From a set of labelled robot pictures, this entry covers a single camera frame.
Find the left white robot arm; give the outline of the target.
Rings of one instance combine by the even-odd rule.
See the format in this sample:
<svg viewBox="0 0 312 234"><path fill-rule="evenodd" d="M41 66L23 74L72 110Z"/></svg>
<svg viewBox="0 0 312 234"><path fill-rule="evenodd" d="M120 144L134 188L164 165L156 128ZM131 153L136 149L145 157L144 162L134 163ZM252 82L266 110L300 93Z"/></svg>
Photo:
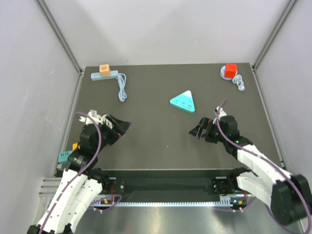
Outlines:
<svg viewBox="0 0 312 234"><path fill-rule="evenodd" d="M45 214L28 229L29 234L73 234L82 216L100 193L111 191L109 174L94 168L98 154L115 144L131 123L112 115L77 112L85 125L78 146L66 162L60 184Z"/></svg>

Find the teal rectangular power strip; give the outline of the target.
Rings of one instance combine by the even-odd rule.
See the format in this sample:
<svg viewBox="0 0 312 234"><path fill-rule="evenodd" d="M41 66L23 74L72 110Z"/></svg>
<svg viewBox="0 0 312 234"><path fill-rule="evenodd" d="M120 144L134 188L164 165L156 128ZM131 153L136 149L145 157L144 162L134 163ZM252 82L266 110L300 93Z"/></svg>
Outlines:
<svg viewBox="0 0 312 234"><path fill-rule="evenodd" d="M72 153L72 150L59 153L58 163L60 164L66 163L71 153Z"/></svg>

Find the yellow cube adapter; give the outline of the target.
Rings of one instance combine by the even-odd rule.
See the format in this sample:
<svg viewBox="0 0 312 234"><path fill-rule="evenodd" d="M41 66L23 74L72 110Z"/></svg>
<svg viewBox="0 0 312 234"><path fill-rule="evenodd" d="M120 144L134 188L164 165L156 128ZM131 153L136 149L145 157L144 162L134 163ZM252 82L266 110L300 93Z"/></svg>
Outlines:
<svg viewBox="0 0 312 234"><path fill-rule="evenodd" d="M73 151L75 151L76 149L79 149L80 148L80 146L79 146L79 143L77 142L77 143L74 143L73 145L72 145L72 150Z"/></svg>

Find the white cube adapter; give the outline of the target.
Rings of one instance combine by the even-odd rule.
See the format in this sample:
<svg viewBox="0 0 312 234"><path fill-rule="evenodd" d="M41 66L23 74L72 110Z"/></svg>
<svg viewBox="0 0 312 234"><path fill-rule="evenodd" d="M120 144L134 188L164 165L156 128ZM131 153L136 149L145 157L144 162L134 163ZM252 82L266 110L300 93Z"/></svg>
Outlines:
<svg viewBox="0 0 312 234"><path fill-rule="evenodd" d="M98 115L96 110L90 110L87 115L96 123L96 125L100 123L101 115ZM81 116L79 121L85 123L86 125L93 124L88 117Z"/></svg>

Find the beige orange cube adapter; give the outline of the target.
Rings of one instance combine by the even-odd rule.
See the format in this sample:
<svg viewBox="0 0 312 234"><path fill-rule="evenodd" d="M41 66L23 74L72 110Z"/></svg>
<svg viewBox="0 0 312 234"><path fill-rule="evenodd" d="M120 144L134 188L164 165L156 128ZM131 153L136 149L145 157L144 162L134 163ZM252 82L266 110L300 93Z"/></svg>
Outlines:
<svg viewBox="0 0 312 234"><path fill-rule="evenodd" d="M109 64L101 64L99 66L99 73L101 75L101 77L103 78L107 78L111 76L111 69Z"/></svg>

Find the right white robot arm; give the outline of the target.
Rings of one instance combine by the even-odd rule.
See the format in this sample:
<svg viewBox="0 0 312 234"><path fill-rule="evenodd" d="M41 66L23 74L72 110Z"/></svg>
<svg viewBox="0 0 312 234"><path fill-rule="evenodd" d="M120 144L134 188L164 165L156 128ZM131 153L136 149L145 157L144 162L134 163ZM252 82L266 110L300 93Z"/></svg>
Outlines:
<svg viewBox="0 0 312 234"><path fill-rule="evenodd" d="M252 194L285 226L311 216L312 194L307 179L301 174L287 172L260 153L240 134L233 116L204 117L189 134L209 143L221 142L227 153L244 164L243 168L232 170L228 176L227 185L231 192L244 190Z"/></svg>

